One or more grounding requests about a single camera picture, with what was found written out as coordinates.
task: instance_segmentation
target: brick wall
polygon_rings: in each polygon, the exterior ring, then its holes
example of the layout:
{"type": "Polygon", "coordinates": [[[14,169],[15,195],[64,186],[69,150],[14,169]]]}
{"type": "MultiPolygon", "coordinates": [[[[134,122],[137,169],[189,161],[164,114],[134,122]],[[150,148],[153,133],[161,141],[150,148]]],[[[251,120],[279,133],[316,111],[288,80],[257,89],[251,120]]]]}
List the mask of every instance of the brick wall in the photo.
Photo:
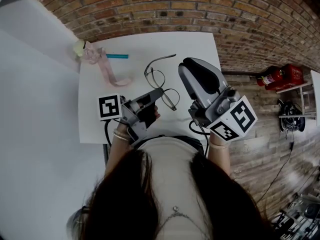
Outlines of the brick wall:
{"type": "Polygon", "coordinates": [[[292,63],[320,72],[320,0],[39,0],[80,39],[213,33],[222,70],[292,63]]]}

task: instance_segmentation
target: fire extinguisher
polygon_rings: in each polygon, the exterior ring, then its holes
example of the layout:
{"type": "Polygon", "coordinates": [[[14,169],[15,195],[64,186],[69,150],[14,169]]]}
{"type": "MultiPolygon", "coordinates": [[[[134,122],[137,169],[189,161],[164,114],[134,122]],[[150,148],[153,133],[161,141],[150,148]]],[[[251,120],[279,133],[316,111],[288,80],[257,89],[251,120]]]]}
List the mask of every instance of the fire extinguisher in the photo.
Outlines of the fire extinguisher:
{"type": "Polygon", "coordinates": [[[280,81],[283,78],[284,72],[276,66],[271,66],[266,70],[266,72],[264,72],[262,76],[257,78],[256,82],[259,86],[267,86],[273,82],[280,81]]]}

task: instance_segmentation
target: blue pen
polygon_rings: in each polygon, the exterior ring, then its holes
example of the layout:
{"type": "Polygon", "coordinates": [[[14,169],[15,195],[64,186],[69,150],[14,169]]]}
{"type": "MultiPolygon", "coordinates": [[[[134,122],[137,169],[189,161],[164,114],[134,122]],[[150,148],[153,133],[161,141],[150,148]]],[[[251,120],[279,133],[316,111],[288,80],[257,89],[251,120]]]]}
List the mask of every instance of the blue pen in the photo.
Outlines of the blue pen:
{"type": "Polygon", "coordinates": [[[128,59],[129,54],[106,54],[106,57],[109,59],[128,59]]]}

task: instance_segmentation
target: eyeglasses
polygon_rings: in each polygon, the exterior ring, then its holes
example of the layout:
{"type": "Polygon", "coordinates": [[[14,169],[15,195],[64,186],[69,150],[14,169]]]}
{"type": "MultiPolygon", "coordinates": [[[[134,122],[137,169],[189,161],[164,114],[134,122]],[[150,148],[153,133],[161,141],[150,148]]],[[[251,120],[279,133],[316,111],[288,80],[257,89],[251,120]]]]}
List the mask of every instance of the eyeglasses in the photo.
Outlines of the eyeglasses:
{"type": "Polygon", "coordinates": [[[165,57],[161,57],[161,58],[157,58],[157,59],[154,59],[153,61],[151,61],[148,66],[146,66],[145,70],[144,70],[144,77],[145,79],[147,80],[148,84],[154,88],[154,89],[157,89],[157,88],[160,88],[163,95],[161,97],[162,101],[164,102],[165,105],[167,105],[171,110],[173,111],[176,111],[177,110],[177,105],[180,101],[180,94],[177,90],[175,89],[172,89],[172,88],[169,88],[169,89],[165,89],[163,90],[162,89],[162,86],[164,86],[165,84],[165,81],[166,81],[166,77],[164,75],[164,73],[162,73],[160,70],[154,70],[153,67],[150,68],[150,72],[148,72],[148,69],[150,67],[150,65],[153,63],[153,62],[156,62],[156,61],[159,61],[159,60],[163,60],[163,59],[167,59],[167,58],[172,58],[176,56],[176,54],[172,54],[172,55],[169,55],[169,56],[165,56],[165,57]],[[169,96],[172,96],[172,91],[176,92],[177,93],[177,97],[178,97],[178,101],[176,103],[173,103],[172,100],[169,98],[169,96]]]}

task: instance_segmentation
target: necklace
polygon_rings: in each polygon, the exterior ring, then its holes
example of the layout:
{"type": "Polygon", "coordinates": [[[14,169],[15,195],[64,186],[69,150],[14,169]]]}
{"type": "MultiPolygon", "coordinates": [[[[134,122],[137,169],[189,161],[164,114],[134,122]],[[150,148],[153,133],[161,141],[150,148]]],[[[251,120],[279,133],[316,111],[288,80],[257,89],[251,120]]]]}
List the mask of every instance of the necklace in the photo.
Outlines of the necklace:
{"type": "Polygon", "coordinates": [[[172,209],[173,209],[173,213],[168,218],[166,218],[166,220],[163,222],[163,224],[159,227],[158,232],[160,232],[160,230],[165,226],[165,224],[169,220],[171,220],[172,218],[174,218],[174,217],[183,217],[183,218],[186,218],[189,221],[191,221],[192,224],[194,224],[198,228],[198,230],[201,232],[201,234],[204,236],[204,238],[206,240],[210,239],[210,237],[208,237],[207,234],[188,215],[179,212],[179,207],[178,206],[175,205],[172,209]]]}

